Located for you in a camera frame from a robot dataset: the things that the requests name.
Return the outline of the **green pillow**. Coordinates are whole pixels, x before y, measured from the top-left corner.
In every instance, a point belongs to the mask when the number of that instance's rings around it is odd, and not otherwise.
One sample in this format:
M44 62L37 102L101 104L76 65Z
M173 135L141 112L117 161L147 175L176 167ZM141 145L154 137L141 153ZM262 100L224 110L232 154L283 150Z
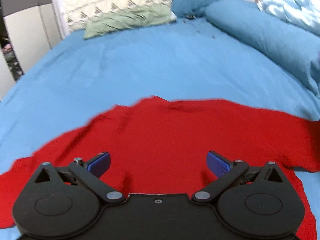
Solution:
M87 22L83 38L87 40L117 31L163 25L176 20L177 16L171 8L162 4L123 9Z

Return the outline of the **blue rolled duvet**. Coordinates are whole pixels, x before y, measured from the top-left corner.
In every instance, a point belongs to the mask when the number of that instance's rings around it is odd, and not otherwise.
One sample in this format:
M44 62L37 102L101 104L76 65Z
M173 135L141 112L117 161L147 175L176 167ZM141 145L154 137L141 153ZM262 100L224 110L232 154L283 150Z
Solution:
M319 37L258 9L254 2L220 0L205 9L208 22L263 53L319 95Z

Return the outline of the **dark blue pillow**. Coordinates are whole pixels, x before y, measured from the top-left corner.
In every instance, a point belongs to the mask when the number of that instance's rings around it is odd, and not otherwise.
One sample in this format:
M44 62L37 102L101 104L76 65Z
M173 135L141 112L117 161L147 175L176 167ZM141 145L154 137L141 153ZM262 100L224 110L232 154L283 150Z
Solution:
M220 0L172 0L171 10L180 18L203 17L206 8Z

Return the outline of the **blue bed sheet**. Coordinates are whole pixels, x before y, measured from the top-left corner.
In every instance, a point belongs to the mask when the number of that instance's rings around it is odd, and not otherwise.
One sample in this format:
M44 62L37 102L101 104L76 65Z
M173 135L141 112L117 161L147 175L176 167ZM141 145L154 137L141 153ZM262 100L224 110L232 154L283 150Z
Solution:
M114 105L152 95L226 99L319 119L308 66L274 63L204 18L84 40L76 31L27 71L1 101L1 172Z

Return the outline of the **white grey wardrobe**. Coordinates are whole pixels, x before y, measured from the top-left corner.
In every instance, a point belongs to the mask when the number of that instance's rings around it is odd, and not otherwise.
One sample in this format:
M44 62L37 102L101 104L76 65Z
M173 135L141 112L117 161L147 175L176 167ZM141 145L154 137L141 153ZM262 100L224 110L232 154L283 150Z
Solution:
M61 40L52 0L1 0L4 23L24 73Z

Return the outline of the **red cloth garment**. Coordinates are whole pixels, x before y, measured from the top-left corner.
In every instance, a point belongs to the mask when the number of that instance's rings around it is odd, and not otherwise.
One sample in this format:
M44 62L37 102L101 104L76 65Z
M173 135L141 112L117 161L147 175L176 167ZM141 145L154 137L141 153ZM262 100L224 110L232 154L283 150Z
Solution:
M117 106L16 160L1 175L1 228L14 225L13 204L42 162L65 166L75 157L90 159L104 151L111 155L111 167L102 180L124 194L192 194L214 179L206 166L209 151L252 166L274 161L305 205L298 237L317 238L316 219L293 168L319 171L319 122L226 100L157 97Z

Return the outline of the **light blue blanket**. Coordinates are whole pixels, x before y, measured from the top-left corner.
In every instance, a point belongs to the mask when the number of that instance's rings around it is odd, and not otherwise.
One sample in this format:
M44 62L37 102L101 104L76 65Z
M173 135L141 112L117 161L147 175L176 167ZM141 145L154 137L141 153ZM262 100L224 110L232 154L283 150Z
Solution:
M319 0L259 0L259 10L319 35Z

